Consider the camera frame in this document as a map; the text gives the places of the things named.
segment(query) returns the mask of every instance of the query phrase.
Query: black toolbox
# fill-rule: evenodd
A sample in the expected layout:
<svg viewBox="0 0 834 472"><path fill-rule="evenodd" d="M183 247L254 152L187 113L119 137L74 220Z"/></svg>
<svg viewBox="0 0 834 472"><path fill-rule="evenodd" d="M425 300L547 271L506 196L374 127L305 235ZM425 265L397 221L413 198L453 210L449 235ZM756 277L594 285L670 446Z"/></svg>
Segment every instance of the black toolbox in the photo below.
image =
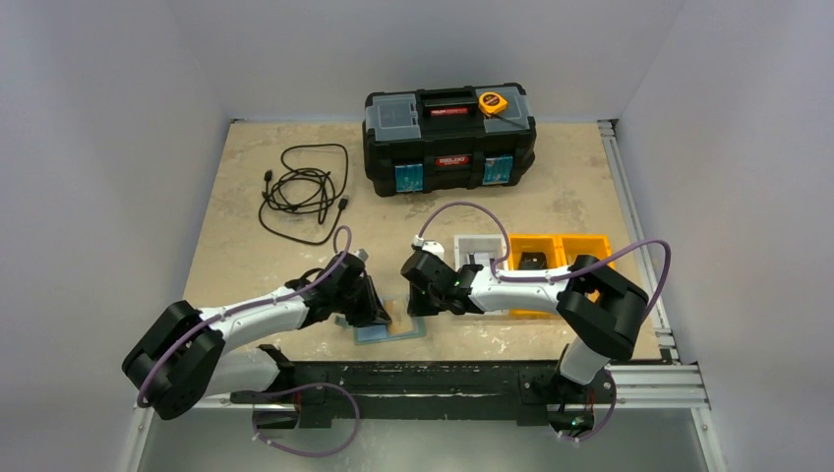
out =
<svg viewBox="0 0 834 472"><path fill-rule="evenodd" d="M487 118L478 97L507 101ZM365 99L365 175L381 197L515 185L535 160L536 121L519 84L376 92Z"/></svg>

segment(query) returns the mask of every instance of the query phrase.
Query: blue toolbox latch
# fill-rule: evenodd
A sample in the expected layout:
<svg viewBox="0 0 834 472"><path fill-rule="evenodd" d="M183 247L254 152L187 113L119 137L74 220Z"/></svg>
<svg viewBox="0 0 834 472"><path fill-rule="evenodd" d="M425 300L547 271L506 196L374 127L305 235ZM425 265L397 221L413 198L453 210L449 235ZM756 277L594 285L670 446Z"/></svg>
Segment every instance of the blue toolbox latch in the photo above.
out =
<svg viewBox="0 0 834 472"><path fill-rule="evenodd" d="M393 176L398 193L423 190L423 164L396 165Z"/></svg>
<svg viewBox="0 0 834 472"><path fill-rule="evenodd" d="M487 157L484 162L484 185L505 184L512 172L512 156Z"/></svg>

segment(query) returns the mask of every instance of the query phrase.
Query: white wall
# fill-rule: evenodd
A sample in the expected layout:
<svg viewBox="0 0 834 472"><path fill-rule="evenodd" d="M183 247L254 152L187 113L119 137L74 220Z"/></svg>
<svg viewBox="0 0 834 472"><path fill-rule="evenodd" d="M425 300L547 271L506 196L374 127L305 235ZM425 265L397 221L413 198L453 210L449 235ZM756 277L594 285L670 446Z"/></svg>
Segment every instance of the white wall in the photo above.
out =
<svg viewBox="0 0 834 472"><path fill-rule="evenodd" d="M113 470L227 121L162 0L0 3L0 463Z"/></svg>
<svg viewBox="0 0 834 472"><path fill-rule="evenodd" d="M358 119L372 91L519 82L539 118L620 116L683 0L169 0L226 112Z"/></svg>
<svg viewBox="0 0 834 472"><path fill-rule="evenodd" d="M686 2L617 127L733 470L834 463L834 3Z"/></svg>

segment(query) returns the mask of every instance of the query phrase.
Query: black usb cable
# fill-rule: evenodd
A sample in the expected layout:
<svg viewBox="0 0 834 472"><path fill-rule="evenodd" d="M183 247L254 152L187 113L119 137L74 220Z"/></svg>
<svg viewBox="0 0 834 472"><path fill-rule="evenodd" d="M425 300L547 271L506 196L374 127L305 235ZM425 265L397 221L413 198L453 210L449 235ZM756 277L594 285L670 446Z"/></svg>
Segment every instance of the black usb cable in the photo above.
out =
<svg viewBox="0 0 834 472"><path fill-rule="evenodd" d="M317 167L299 167L293 168L290 167L286 160L284 159L288 152L291 152L296 149L304 149L304 148L340 148L342 152L344 152L344 180L341 184L341 190L337 193L335 190L335 185L333 184L332 178L330 178L330 173L325 172L324 170L317 168ZM268 232L274 234L275 236L280 236L282 238L286 238L290 241L295 241L296 243L306 244L309 246L321 246L322 244L326 243L330 236L333 235L333 231L336 229L336 225L338 225L339 218L341 217L341 213L347 208L348 196L342 196L344 194L344 189L347 186L347 171L348 167L350 166L347 157L347 148L343 145L337 143L326 143L321 145L299 145L288 147L281 153L281 164L284 168L287 169L287 172L281 175L278 180L271 184L272 182L272 171L268 170L264 174L264 181L265 181L265 188L264 191L261 192L261 196L264 198L264 201L261 202L261 207L258 209L258 221L261 223L261 226ZM310 197L302 200L301 202L290 202L287 200L286 195L284 195L285 186L291 182L311 182L318 186L318 190L311 195ZM330 232L325 237L325 239L321 241L308 241L301 238L296 238L294 236L290 236L288 234L281 233L270 228L264 222L264 210L266 208L273 209L275 211L282 211L288 214L311 214L315 213L317 216L318 223L325 224L325 220L328 218L328 211L336 203L338 200L338 205L336 206L336 217L333 220L333 225L330 228Z"/></svg>

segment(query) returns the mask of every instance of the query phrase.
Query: orange bin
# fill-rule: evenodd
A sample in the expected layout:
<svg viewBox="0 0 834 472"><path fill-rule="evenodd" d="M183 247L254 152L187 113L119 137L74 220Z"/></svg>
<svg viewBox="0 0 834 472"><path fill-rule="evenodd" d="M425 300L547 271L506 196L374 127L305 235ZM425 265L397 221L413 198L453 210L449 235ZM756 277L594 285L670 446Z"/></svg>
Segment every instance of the orange bin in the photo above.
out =
<svg viewBox="0 0 834 472"><path fill-rule="evenodd" d="M544 253L547 268L557 268L573 264L576 257L590 254L597 259L611 255L611 244L604 234L510 234L509 261L510 270L516 270L522 253ZM521 319L555 318L557 315L531 310L510 310L509 315Z"/></svg>

